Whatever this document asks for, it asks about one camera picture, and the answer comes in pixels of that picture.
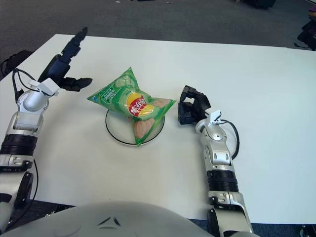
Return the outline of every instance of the silver robot arm segment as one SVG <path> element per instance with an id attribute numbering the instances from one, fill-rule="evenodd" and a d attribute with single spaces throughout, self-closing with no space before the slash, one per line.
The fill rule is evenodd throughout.
<path id="1" fill-rule="evenodd" d="M 216 237 L 237 232 L 253 233 L 242 194 L 238 190 L 232 156 L 226 145 L 226 133 L 220 127 L 220 111 L 205 110 L 206 118 L 196 125 L 203 145 L 210 210 L 209 232 Z"/>
<path id="2" fill-rule="evenodd" d="M 30 199 L 34 163 L 33 152 L 48 108 L 49 95 L 60 89 L 51 79 L 42 83 L 31 80 L 33 89 L 23 93 L 18 111 L 12 116 L 0 150 L 0 233 L 4 232 L 15 209 L 21 209 Z"/>

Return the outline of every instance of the white table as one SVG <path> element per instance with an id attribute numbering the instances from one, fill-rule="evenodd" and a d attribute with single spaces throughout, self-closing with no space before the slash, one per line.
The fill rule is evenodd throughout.
<path id="1" fill-rule="evenodd" d="M 71 37 L 55 35 L 19 68 L 38 78 Z M 142 90 L 179 99 L 188 84 L 237 126 L 234 165 L 253 223 L 315 223 L 315 61 L 315 52 L 278 47 L 87 37 L 67 76 L 93 82 L 50 99 L 35 152 L 36 199 L 134 200 L 206 218 L 202 149 L 194 127 L 179 125 L 177 105 L 155 141 L 129 147 L 105 130 L 106 109 L 86 100 L 132 66 Z M 0 83 L 1 141 L 16 110 L 9 75 Z"/>

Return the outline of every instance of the black cable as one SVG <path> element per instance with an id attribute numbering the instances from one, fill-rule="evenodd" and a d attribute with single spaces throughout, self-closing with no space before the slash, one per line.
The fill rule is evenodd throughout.
<path id="1" fill-rule="evenodd" d="M 24 71 L 22 71 L 22 70 L 20 70 L 20 69 L 17 69 L 17 68 L 14 69 L 14 70 L 16 70 L 16 72 L 18 73 L 19 80 L 20 80 L 21 84 L 22 84 L 25 88 L 27 88 L 27 89 L 29 89 L 29 90 L 32 90 L 32 91 L 40 92 L 39 90 L 34 90 L 34 89 L 31 89 L 31 88 L 27 87 L 27 86 L 22 82 L 22 79 L 21 79 L 21 76 L 20 76 L 20 72 L 24 73 Z"/>
<path id="2" fill-rule="evenodd" d="M 27 75 L 30 79 L 35 80 L 34 77 L 32 77 L 32 76 L 31 76 L 30 74 L 28 74 L 27 72 L 25 72 L 25 71 L 23 71 L 23 70 L 21 70 L 21 69 L 15 68 L 15 69 L 13 69 L 13 73 L 12 73 L 13 81 L 14 81 L 13 87 L 14 87 L 14 84 L 15 84 L 14 74 L 17 73 L 18 76 L 19 76 L 19 80 L 20 80 L 21 84 L 22 84 L 25 88 L 27 88 L 27 89 L 29 89 L 29 90 L 32 90 L 32 91 L 35 91 L 35 92 L 41 92 L 41 93 L 43 93 L 44 95 L 50 96 L 50 97 L 55 95 L 55 93 L 52 94 L 52 95 L 49 95 L 49 94 L 45 93 L 44 91 L 34 90 L 34 89 L 31 89 L 31 88 L 27 87 L 27 86 L 22 82 L 22 80 L 21 80 L 20 72 L 22 72 L 22 73 L 24 73 L 25 75 Z"/>
<path id="3" fill-rule="evenodd" d="M 224 121 L 224 123 L 229 123 L 229 125 L 232 126 L 232 128 L 233 128 L 233 130 L 235 132 L 237 144 L 236 144 L 236 150 L 235 150 L 234 154 L 232 155 L 232 159 L 235 159 L 235 157 L 238 155 L 239 145 L 240 145 L 239 134 L 238 134 L 237 128 L 235 127 L 235 125 L 232 122 L 229 122 L 228 120 L 221 119 L 221 121 Z"/>
<path id="4" fill-rule="evenodd" d="M 35 196 L 36 196 L 36 193 L 38 191 L 38 186 L 39 186 L 39 171 L 38 171 L 38 166 L 36 165 L 36 162 L 35 162 L 35 159 L 34 159 L 34 165 L 35 165 L 35 170 L 36 170 L 36 177 L 37 177 L 37 180 L 36 180 L 36 188 L 35 188 L 35 193 L 34 193 L 34 196 L 29 204 L 29 206 L 26 208 L 26 210 L 22 213 L 21 216 L 19 216 L 18 219 L 16 219 L 12 224 L 10 224 L 10 226 L 8 226 L 6 229 L 9 229 L 11 228 L 13 225 L 15 225 L 19 220 L 21 220 L 21 218 L 25 215 L 25 213 L 28 212 L 28 210 L 30 209 L 34 199 L 35 199 Z"/>

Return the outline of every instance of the black bag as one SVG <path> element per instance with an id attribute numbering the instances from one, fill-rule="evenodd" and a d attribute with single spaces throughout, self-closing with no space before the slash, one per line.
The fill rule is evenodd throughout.
<path id="1" fill-rule="evenodd" d="M 246 0 L 249 4 L 253 5 L 255 8 L 267 9 L 272 7 L 276 0 Z"/>
<path id="2" fill-rule="evenodd" d="M 15 69 L 17 66 L 19 66 L 32 53 L 33 52 L 31 52 L 31 51 L 22 50 L 21 52 L 13 54 L 8 59 L 5 59 L 0 64 L 0 70 L 1 70 L 1 73 L 2 73 L 3 77 L 8 75 L 10 72 L 12 72 L 13 69 Z"/>
<path id="3" fill-rule="evenodd" d="M 316 50 L 316 39 L 315 37 L 309 32 L 311 27 L 316 27 L 316 22 L 314 20 L 307 23 L 305 26 L 302 27 L 303 32 L 299 34 L 297 39 L 305 44 L 309 48 L 311 48 L 312 51 Z"/>

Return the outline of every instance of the floor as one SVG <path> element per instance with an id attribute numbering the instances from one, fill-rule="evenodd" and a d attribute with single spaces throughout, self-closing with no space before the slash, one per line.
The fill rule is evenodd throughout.
<path id="1" fill-rule="evenodd" d="M 22 49 L 36 50 L 54 34 L 294 48 L 309 21 L 311 3 L 276 0 L 269 10 L 233 0 L 1 0 L 0 61 Z M 15 227 L 43 217 L 56 204 L 35 201 Z M 17 211 L 16 219 L 23 211 Z M 192 220 L 202 228 L 205 221 Z M 262 237 L 299 236 L 300 226 L 254 224 Z"/>

